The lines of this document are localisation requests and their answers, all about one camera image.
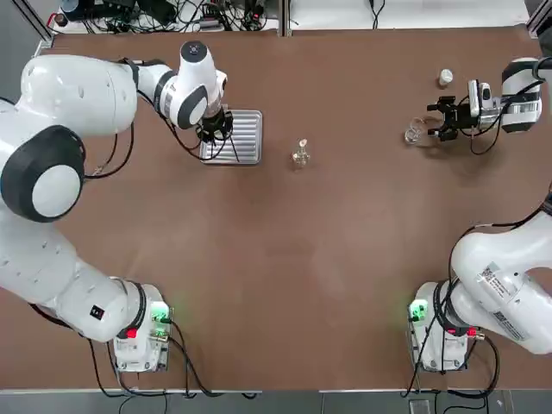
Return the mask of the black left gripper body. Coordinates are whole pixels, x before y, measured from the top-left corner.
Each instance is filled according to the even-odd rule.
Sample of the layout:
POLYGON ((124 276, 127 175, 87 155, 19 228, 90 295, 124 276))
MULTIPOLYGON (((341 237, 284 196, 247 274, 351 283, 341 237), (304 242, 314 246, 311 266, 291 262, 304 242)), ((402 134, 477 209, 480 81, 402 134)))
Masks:
POLYGON ((222 132, 223 117, 225 112, 231 112, 228 109, 221 108, 215 115, 204 116, 202 118, 202 127, 213 132, 222 132))

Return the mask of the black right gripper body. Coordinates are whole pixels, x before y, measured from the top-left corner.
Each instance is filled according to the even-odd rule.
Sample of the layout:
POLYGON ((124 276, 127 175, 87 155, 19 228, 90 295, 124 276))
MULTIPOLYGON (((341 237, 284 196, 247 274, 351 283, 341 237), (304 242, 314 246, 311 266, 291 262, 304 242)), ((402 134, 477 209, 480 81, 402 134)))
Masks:
POLYGON ((480 120, 473 116, 469 103, 453 103, 451 105, 450 127, 453 130, 478 128, 480 120))

